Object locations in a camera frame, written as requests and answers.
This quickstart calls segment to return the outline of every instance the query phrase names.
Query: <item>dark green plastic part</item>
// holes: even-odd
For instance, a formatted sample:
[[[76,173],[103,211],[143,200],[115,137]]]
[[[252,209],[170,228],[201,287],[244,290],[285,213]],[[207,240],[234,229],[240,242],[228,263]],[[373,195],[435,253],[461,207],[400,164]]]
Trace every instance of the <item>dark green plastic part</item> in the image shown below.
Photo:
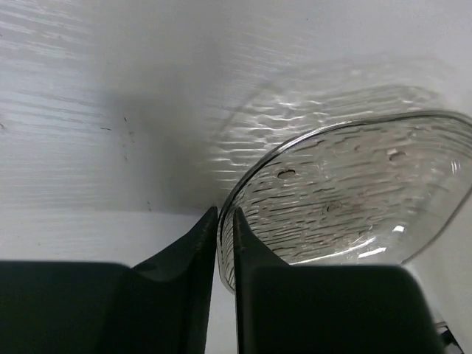
[[[401,267],[288,266],[234,216],[240,354],[443,353]]]
[[[1,262],[0,353],[203,354],[218,212],[129,269]]]

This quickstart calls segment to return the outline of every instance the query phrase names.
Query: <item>clear glass dish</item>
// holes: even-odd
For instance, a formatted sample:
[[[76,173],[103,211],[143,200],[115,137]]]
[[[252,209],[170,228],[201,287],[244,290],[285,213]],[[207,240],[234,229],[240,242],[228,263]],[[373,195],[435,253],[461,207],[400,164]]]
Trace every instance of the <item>clear glass dish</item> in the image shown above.
[[[336,120],[282,143],[220,216],[221,279],[234,288],[232,214],[292,265],[404,264],[438,238],[472,180],[470,119],[416,111]]]

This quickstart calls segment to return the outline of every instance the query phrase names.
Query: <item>textured glass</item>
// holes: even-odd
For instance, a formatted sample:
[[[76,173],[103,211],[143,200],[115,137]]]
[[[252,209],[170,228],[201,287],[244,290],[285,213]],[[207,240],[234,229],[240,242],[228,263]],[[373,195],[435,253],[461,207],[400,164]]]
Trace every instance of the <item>textured glass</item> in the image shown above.
[[[222,211],[218,256],[233,288],[232,213],[290,264],[397,263],[436,236],[472,187],[467,117],[417,112],[340,123],[280,146]]]

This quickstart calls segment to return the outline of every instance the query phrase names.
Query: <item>hole in glass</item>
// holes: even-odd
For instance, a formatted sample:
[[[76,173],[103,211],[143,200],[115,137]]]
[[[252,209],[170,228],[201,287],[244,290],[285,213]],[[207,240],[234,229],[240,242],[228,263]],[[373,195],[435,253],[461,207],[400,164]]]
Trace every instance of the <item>hole in glass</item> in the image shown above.
[[[287,178],[295,176],[295,174],[296,174],[295,170],[284,170],[282,172],[279,172],[277,177],[280,179],[287,179]]]
[[[389,156],[389,160],[391,162],[400,161],[405,156],[406,156],[406,153],[404,151],[397,151],[396,153],[393,153]]]

